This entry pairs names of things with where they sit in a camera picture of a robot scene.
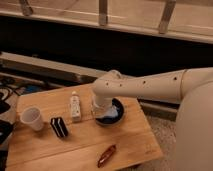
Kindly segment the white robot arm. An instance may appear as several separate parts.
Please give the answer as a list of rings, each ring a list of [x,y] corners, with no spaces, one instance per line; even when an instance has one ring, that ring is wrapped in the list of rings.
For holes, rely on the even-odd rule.
[[[171,171],[213,171],[213,67],[134,78],[111,70],[94,81],[92,91],[97,118],[110,114],[118,96],[177,104]]]

